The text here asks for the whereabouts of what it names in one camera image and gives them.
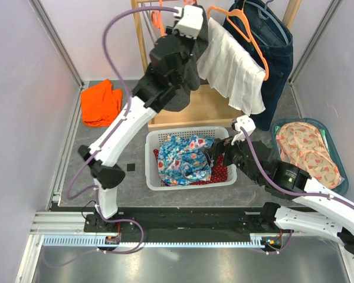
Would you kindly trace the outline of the red polka dot skirt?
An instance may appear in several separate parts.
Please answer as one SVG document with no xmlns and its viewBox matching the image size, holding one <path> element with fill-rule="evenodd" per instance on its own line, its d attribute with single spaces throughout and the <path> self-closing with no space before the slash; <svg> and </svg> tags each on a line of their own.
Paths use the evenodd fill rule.
<svg viewBox="0 0 354 283">
<path fill-rule="evenodd" d="M 193 186 L 193 185 L 203 186 L 212 183 L 226 182 L 228 178 L 228 170 L 227 167 L 222 164 L 223 161 L 224 161 L 224 154 L 221 154 L 218 156 L 215 166 L 211 169 L 210 180 L 208 181 L 200 180 L 198 182 L 190 183 L 189 186 Z"/>
</svg>

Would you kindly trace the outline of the blue floral skirt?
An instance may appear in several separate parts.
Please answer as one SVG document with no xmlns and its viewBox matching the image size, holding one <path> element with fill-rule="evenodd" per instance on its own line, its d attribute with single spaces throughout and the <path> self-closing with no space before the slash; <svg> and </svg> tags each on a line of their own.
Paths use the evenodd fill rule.
<svg viewBox="0 0 354 283">
<path fill-rule="evenodd" d="M 161 181 L 167 186 L 210 182 L 212 170 L 204 149 L 213 143 L 214 138 L 208 136 L 168 135 L 160 149 L 153 151 Z"/>
</svg>

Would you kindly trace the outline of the orange hanger of floral skirt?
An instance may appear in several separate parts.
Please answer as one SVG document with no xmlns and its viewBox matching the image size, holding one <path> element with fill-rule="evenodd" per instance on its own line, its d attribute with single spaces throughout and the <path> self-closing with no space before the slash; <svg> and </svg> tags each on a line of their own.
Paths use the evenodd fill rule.
<svg viewBox="0 0 354 283">
<path fill-rule="evenodd" d="M 159 30 L 160 36 L 164 37 L 166 35 L 166 33 L 165 33 L 164 26 L 163 26 L 161 12 L 160 11 L 152 11 L 151 21 L 152 21 L 153 26 Z"/>
</svg>

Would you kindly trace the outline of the grey dotted skirt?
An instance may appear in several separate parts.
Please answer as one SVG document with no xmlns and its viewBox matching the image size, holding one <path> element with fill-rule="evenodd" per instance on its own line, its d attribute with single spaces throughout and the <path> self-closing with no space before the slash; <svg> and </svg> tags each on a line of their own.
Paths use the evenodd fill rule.
<svg viewBox="0 0 354 283">
<path fill-rule="evenodd" d="M 164 106 L 164 110 L 179 112 L 187 107 L 190 103 L 191 91 L 197 90 L 201 85 L 201 79 L 198 75 L 197 62 L 201 55 L 205 52 L 208 47 L 208 21 L 206 12 L 201 5 L 194 4 L 195 7 L 201 9 L 203 23 L 201 30 L 195 40 L 192 57 L 184 65 L 180 72 L 182 73 L 182 87 L 176 90 L 176 95 Z"/>
</svg>

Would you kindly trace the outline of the orange hanger of grey skirt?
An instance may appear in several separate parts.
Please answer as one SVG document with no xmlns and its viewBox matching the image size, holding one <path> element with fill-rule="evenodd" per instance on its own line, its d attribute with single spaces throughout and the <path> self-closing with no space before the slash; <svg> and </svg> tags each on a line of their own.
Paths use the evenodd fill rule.
<svg viewBox="0 0 354 283">
<path fill-rule="evenodd" d="M 193 5 L 193 4 L 197 4 L 198 1 L 197 0 L 183 0 L 183 5 Z"/>
</svg>

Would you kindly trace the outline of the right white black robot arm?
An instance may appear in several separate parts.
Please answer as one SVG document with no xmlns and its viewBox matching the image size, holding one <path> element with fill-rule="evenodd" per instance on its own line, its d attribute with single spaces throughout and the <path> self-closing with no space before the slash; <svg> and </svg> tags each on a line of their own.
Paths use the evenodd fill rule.
<svg viewBox="0 0 354 283">
<path fill-rule="evenodd" d="M 258 217 L 265 232 L 295 230 L 315 233 L 341 244 L 354 255 L 354 202 L 334 192 L 303 169 L 274 157 L 273 149 L 261 141 L 216 139 L 203 150 L 208 163 L 234 165 L 255 184 L 275 197 L 312 209 L 298 212 L 276 203 L 266 203 Z"/>
</svg>

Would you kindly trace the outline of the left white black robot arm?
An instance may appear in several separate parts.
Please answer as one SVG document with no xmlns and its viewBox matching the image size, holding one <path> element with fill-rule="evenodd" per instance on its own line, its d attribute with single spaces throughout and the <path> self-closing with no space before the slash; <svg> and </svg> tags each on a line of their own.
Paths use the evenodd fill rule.
<svg viewBox="0 0 354 283">
<path fill-rule="evenodd" d="M 117 227 L 117 189 L 125 172 L 117 161 L 138 131 L 162 110 L 180 112 L 190 103 L 191 91 L 199 88 L 196 62 L 207 47 L 198 34 L 183 34 L 168 28 L 150 51 L 150 64 L 138 81 L 124 109 L 90 146 L 80 146 L 97 194 L 97 225 L 105 232 Z"/>
</svg>

